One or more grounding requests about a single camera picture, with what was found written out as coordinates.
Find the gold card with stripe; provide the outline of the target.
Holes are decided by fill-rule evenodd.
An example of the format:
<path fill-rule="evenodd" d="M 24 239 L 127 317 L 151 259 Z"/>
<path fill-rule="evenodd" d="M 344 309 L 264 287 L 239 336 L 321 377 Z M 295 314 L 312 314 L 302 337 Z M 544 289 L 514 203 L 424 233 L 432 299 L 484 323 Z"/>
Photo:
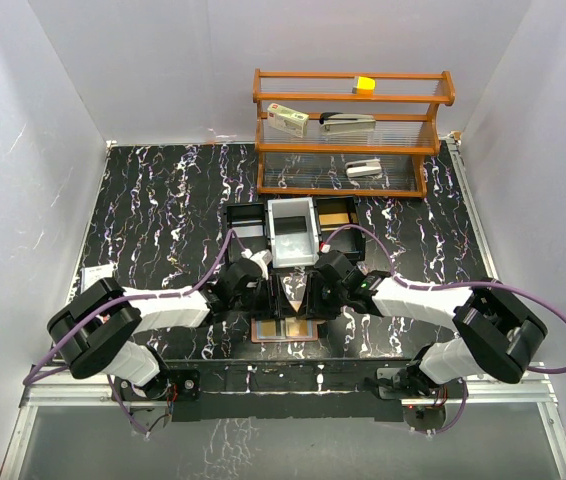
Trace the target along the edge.
<path fill-rule="evenodd" d="M 260 340 L 281 339 L 286 336 L 285 323 L 282 320 L 263 320 L 256 323 L 257 338 Z"/>

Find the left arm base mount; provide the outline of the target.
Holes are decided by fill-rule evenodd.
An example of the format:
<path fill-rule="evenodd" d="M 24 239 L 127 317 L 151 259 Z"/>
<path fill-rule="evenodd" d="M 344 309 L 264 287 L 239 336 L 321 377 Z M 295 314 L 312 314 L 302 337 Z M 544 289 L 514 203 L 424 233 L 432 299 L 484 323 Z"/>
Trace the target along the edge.
<path fill-rule="evenodd" d="M 109 374 L 106 375 L 112 399 L 117 403 L 133 430 L 149 439 L 153 430 L 160 421 L 171 421 L 176 411 L 177 402 L 196 402 L 201 392 L 201 372 L 190 368 L 170 368 L 162 370 L 143 387 L 134 386 L 129 380 L 116 382 Z M 138 398 L 148 401 L 160 401 L 165 403 L 165 412 L 154 420 L 150 425 L 144 426 L 137 421 L 130 409 L 132 400 L 126 401 L 124 395 L 128 385 L 128 392 Z"/>

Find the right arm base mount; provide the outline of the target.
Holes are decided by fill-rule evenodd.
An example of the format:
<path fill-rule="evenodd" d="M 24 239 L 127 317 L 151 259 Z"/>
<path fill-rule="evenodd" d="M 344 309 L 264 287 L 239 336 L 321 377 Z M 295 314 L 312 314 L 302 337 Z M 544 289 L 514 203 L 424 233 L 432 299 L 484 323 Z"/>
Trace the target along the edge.
<path fill-rule="evenodd" d="M 378 399 L 398 401 L 410 429 L 427 435 L 455 425 L 469 396 L 465 380 L 436 384 L 416 367 L 379 368 L 372 377 L 364 378 L 363 388 Z"/>

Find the black white organizer tray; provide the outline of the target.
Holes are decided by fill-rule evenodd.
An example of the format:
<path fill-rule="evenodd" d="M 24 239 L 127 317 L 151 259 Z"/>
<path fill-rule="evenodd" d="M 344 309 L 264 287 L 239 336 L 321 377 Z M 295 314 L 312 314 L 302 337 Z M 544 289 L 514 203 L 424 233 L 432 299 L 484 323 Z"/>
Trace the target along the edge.
<path fill-rule="evenodd" d="M 239 225 L 262 225 L 264 235 L 252 238 L 236 235 L 230 241 L 225 259 L 229 263 L 235 262 L 246 249 L 253 253 L 269 250 L 275 269 L 310 267 L 318 259 L 320 245 L 337 230 L 322 231 L 319 215 L 352 212 L 359 223 L 358 206 L 358 200 L 352 196 L 294 197 L 229 204 L 223 218 L 226 231 Z"/>

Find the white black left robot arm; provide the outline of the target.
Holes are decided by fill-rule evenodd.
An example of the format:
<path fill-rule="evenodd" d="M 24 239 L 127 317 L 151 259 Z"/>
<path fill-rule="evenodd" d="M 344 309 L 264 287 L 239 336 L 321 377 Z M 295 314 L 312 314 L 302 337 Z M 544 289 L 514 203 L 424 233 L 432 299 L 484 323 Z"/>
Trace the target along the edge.
<path fill-rule="evenodd" d="M 90 286 L 47 324 L 72 376 L 99 373 L 134 385 L 145 397 L 159 399 L 174 385 L 156 349 L 134 343 L 143 331 L 199 328 L 227 322 L 238 315 L 266 317 L 274 313 L 269 299 L 273 275 L 269 250 L 246 249 L 212 282 L 198 289 L 157 292 L 125 290 L 106 277 Z"/>

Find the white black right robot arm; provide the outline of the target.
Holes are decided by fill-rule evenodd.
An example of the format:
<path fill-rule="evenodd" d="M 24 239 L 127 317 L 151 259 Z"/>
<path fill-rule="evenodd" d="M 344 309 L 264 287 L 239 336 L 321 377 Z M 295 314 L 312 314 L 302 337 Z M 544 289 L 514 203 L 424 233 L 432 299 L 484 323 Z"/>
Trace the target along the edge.
<path fill-rule="evenodd" d="M 333 320 L 345 306 L 362 315 L 405 317 L 458 334 L 422 347 L 395 373 L 366 379 L 378 397 L 429 397 L 452 380 L 479 374 L 516 384 L 548 333 L 496 280 L 460 288 L 409 282 L 388 272 L 365 271 L 343 253 L 329 251 L 308 274 L 297 314 Z"/>

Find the pink leather card holder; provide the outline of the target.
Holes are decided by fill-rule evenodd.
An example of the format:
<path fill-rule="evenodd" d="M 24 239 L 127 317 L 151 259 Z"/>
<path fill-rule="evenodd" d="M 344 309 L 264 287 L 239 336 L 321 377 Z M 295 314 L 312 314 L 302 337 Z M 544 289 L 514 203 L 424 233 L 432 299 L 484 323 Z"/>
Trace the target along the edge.
<path fill-rule="evenodd" d="M 307 342 L 317 341 L 319 338 L 318 324 L 312 320 L 303 320 L 297 318 L 282 319 L 285 323 L 286 336 L 281 339 L 260 340 L 257 338 L 257 320 L 251 323 L 251 341 L 253 343 L 290 343 L 290 342 Z"/>

